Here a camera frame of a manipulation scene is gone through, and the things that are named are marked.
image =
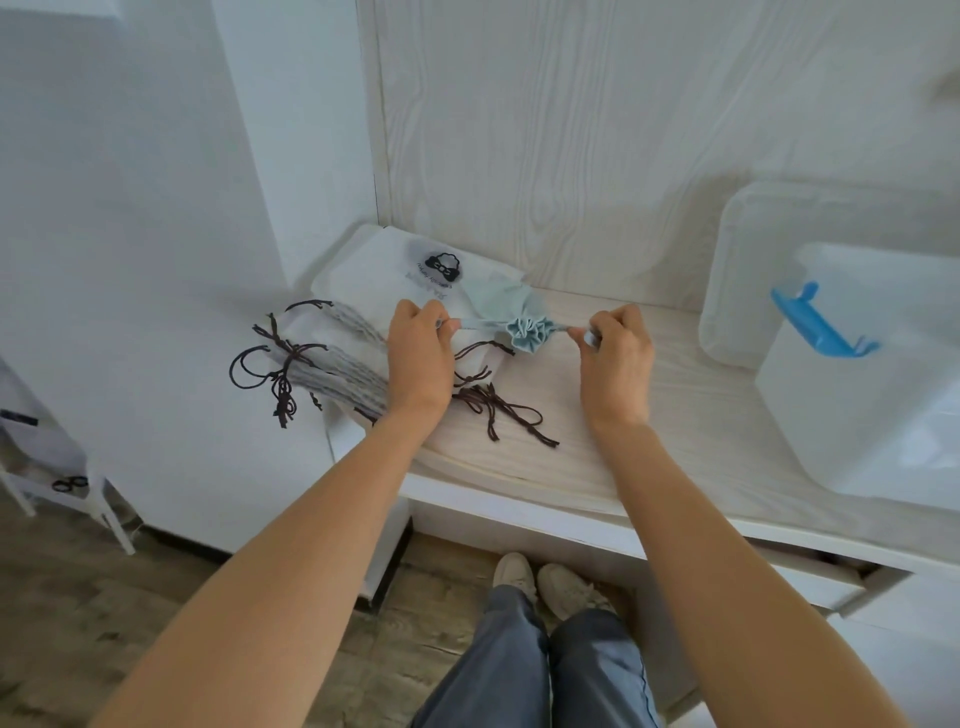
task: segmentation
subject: beige sneaker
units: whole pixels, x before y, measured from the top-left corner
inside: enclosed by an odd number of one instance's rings
[[[531,604],[537,603],[534,570],[530,568],[530,562],[522,553],[508,553],[500,559],[500,563],[496,565],[496,571],[493,572],[493,585],[498,587],[501,584],[517,587],[527,595]]]
[[[606,609],[616,614],[610,600],[577,574],[560,564],[547,564],[537,574],[543,602],[561,621],[585,609]]]

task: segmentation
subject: blue latch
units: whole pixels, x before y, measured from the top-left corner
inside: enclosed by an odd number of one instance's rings
[[[870,352],[875,352],[880,345],[876,341],[867,341],[865,336],[857,339],[852,346],[837,330],[827,323],[827,320],[810,303],[820,290],[820,284],[812,280],[805,283],[797,298],[783,295],[779,289],[770,291],[770,297],[777,308],[786,317],[793,328],[813,347],[814,351],[823,356],[834,356],[843,359],[858,359]]]

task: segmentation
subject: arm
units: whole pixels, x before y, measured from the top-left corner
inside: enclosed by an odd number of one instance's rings
[[[390,406],[372,432],[183,607],[95,718],[113,726],[301,726],[410,462],[453,386],[457,323],[401,301]]]
[[[720,726],[905,726],[856,654],[730,525],[647,424],[654,349],[636,306],[591,319],[590,430]]]

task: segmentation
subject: forearm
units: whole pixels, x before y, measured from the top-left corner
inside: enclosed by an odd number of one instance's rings
[[[718,725],[907,724],[650,427],[613,427],[597,441]]]
[[[384,417],[204,584],[94,725],[302,725],[428,431]]]

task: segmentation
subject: blue pants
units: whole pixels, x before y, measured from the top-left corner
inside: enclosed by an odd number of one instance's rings
[[[640,651],[620,618],[574,615],[549,638],[516,587],[491,590],[473,644],[412,728],[659,728]]]

